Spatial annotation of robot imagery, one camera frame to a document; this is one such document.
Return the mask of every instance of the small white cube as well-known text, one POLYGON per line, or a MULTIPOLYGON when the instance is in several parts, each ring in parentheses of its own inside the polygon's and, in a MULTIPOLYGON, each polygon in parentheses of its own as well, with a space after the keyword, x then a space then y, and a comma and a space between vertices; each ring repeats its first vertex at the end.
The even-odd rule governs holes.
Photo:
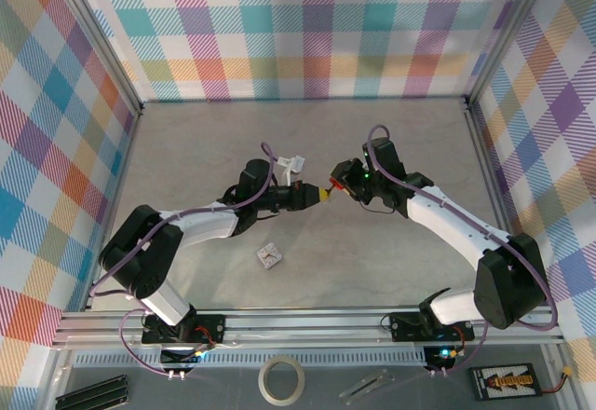
POLYGON ((257 252, 257 256, 259 256, 264 268, 267 270, 281 261, 282 258, 281 253, 273 242, 265 245, 259 252, 257 252))

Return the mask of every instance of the table surface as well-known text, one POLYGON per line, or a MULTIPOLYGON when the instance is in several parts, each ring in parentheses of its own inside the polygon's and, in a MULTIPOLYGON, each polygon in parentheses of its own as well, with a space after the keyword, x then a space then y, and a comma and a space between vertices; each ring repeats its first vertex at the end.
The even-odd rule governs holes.
MULTIPOLYGON (((338 162, 361 157, 377 123, 390 128, 408 172, 422 172, 495 224, 457 99, 187 102, 145 110, 114 230, 140 204, 184 210, 220 198, 249 159, 263 157, 261 141, 278 156, 305 157, 302 179, 328 187, 338 162)), ((375 201, 372 207, 383 209, 375 201)), ((473 286, 475 275, 422 226, 398 213, 366 212, 336 192, 324 204, 283 212, 239 237, 180 250, 168 278, 196 308, 276 308, 413 305, 445 287, 473 286), (269 242, 283 260, 265 270, 256 253, 269 242)), ((130 306, 117 295, 94 300, 92 308, 130 306)))

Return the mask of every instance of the aluminum rail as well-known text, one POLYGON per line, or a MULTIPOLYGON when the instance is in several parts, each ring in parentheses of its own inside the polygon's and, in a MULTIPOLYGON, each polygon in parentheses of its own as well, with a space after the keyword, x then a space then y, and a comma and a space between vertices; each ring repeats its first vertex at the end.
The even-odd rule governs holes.
MULTIPOLYGON (((346 307, 290 309, 210 309, 201 314, 224 314, 226 328, 220 348, 296 349, 365 348, 395 346, 440 346, 441 342, 393 342, 390 332, 381 328, 389 312, 417 312, 417 307, 346 307)), ((118 324, 125 311, 65 313, 54 338, 54 349, 114 349, 121 346, 118 324)), ((524 318, 535 324, 548 323, 550 311, 542 307, 524 318)), ((478 343, 483 321, 472 322, 478 343)), ((124 327, 126 340, 141 348, 141 316, 132 316, 124 327)), ((556 327, 545 333, 520 325, 506 330, 490 328, 487 344, 559 344, 562 332, 556 327)), ((163 348, 184 344, 163 344, 163 348)))

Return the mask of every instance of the red object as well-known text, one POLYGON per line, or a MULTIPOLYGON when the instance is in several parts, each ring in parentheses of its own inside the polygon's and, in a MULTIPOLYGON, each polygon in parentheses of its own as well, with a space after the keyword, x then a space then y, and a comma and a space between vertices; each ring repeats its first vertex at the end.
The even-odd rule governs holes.
POLYGON ((330 177, 329 181, 332 183, 333 186, 335 186, 337 189, 344 189, 344 187, 342 186, 342 184, 340 184, 339 182, 337 182, 334 178, 330 177))

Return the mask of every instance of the plaid wallpaper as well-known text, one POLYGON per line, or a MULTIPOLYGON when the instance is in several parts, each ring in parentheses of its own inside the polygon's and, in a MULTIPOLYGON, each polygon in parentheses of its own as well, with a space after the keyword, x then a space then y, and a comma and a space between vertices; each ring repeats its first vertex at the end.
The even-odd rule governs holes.
POLYGON ((481 109, 509 211, 540 241, 596 408, 596 0, 537 0, 481 109))
POLYGON ((503 9, 501 9, 501 13, 499 14, 497 20, 494 22, 493 29, 491 30, 489 37, 484 42, 482 46, 482 51, 479 58, 476 60, 476 64, 472 70, 472 74, 467 80, 466 88, 464 89, 464 94, 471 93, 472 89, 474 88, 474 84, 476 84, 476 80, 478 79, 478 75, 480 74, 484 64, 486 63, 486 58, 494 48, 499 36, 501 35, 501 31, 508 20, 508 15, 510 12, 513 11, 514 5, 516 0, 507 0, 505 2, 503 9))
POLYGON ((133 114, 64 0, 0 0, 0 408, 29 409, 133 114))
POLYGON ((89 0, 160 101, 460 95, 506 2, 89 0))

